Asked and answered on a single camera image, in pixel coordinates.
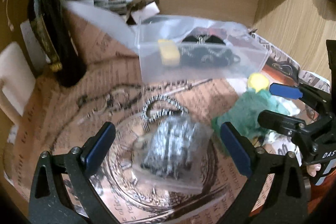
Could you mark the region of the person's right hand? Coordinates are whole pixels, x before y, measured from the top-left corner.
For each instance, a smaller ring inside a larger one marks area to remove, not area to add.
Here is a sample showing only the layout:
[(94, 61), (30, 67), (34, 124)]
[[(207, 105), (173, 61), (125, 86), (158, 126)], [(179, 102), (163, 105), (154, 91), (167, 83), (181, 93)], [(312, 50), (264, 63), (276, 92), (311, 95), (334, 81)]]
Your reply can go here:
[(307, 174), (311, 177), (315, 177), (317, 172), (320, 171), (321, 164), (313, 164), (306, 166)]

